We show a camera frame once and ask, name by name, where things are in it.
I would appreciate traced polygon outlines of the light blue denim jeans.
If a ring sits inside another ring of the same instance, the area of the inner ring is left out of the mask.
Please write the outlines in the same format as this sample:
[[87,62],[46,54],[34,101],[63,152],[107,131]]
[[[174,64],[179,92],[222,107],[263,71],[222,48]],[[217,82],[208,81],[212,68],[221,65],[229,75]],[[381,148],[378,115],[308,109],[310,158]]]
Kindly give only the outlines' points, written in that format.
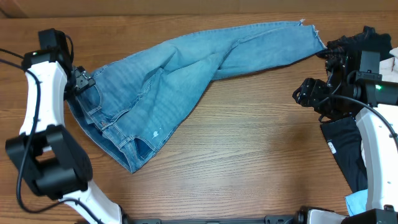
[[211,82],[290,65],[324,48],[316,28],[302,21],[194,32],[96,69],[95,84],[68,105],[93,142],[136,172],[159,152]]

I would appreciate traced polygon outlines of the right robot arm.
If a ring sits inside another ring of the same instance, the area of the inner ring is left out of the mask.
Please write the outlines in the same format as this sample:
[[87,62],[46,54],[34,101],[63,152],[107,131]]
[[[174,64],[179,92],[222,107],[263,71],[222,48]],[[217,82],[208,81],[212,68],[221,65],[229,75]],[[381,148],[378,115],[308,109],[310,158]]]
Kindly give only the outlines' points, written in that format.
[[352,217],[302,207],[292,223],[397,223],[397,84],[379,73],[381,55],[350,51],[326,67],[328,80],[306,78],[293,98],[330,119],[353,115],[361,135],[368,198],[366,210]]

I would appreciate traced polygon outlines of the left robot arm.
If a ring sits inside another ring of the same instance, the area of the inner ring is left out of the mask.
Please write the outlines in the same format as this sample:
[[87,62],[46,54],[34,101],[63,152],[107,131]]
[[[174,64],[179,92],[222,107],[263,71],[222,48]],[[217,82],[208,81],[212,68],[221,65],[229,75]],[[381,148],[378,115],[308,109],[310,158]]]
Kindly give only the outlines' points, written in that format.
[[18,65],[28,81],[27,107],[19,135],[5,149],[18,170],[17,202],[25,182],[36,196],[67,204],[87,223],[127,223],[123,209],[93,180],[90,159],[65,128],[64,101],[95,84],[83,67],[73,66],[70,36],[54,28],[38,33],[40,49],[23,55]]

